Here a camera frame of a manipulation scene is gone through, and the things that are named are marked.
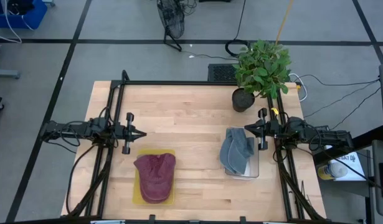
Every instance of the yellow tag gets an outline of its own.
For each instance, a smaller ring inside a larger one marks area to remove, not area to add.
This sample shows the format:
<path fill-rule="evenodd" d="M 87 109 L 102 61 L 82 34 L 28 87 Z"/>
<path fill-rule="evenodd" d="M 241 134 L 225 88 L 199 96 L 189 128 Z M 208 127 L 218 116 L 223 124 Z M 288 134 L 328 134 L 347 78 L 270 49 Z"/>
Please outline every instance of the yellow tag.
<path fill-rule="evenodd" d="M 274 111 L 274 113 L 275 113 L 276 115 L 278 115 L 278 110 L 277 110 L 276 108 L 272 108 L 272 111 Z"/>

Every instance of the green leaves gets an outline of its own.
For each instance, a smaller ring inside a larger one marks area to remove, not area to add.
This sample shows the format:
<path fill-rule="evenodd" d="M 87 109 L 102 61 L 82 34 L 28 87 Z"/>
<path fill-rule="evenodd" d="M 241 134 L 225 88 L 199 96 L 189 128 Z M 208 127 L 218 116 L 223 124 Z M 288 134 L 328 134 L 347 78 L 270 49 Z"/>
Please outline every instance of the green leaves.
<path fill-rule="evenodd" d="M 291 63 L 288 49 L 273 42 L 258 40 L 251 45 L 251 49 L 243 47 L 240 50 L 239 64 L 233 65 L 239 87 L 255 95 L 259 92 L 263 98 L 277 98 L 279 89 L 284 94 L 288 93 L 284 85 L 291 72 L 287 69 Z"/>

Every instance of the transparent bin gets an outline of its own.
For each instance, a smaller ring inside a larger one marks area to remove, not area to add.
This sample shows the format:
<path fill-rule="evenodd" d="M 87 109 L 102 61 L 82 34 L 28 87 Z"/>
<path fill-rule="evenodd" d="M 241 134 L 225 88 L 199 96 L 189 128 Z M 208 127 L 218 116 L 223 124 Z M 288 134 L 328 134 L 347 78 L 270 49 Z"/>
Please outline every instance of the transparent bin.
<path fill-rule="evenodd" d="M 254 180 L 259 176 L 259 150 L 258 150 L 258 138 L 245 130 L 245 134 L 247 138 L 253 137 L 253 156 L 249 157 L 249 161 L 247 162 L 247 168 L 245 169 L 244 175 L 233 174 L 231 171 L 224 169 L 224 172 L 229 177 L 240 180 Z"/>

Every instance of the yellow tray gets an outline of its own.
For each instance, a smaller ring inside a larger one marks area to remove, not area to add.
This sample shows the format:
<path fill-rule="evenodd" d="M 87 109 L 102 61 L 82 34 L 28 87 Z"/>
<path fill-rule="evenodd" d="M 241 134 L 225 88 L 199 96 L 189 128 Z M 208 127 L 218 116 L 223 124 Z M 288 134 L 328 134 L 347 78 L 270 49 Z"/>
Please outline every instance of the yellow tray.
<path fill-rule="evenodd" d="M 172 149 L 141 149 L 137 152 L 137 156 L 142 156 L 142 155 L 160 155 L 160 154 L 165 154 L 165 153 L 170 153 L 175 156 L 174 150 Z M 161 203 L 148 203 L 144 201 L 143 196 L 141 196 L 140 192 L 140 179 L 139 179 L 139 171 L 136 170 L 136 177 L 135 177 L 135 184 L 133 186 L 133 199 L 132 202 L 136 205 L 172 205 L 174 202 L 174 178 L 173 178 L 173 183 L 172 183 L 172 189 L 171 193 L 169 194 L 168 199 Z"/>

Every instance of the potted plant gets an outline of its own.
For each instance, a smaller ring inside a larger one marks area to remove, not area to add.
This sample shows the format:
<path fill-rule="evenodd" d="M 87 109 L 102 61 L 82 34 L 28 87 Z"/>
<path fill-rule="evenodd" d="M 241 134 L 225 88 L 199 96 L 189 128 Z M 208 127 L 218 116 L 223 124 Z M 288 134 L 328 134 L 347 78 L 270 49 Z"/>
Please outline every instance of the potted plant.
<path fill-rule="evenodd" d="M 260 96 L 277 98 L 277 90 L 288 93 L 284 85 L 289 81 L 291 70 L 286 68 L 291 63 L 288 49 L 282 45 L 275 45 L 263 40 L 252 44 L 250 49 L 241 48 L 239 64 L 235 68 L 235 79 L 239 86 L 233 92 L 233 108 L 237 112 L 244 112 Z"/>

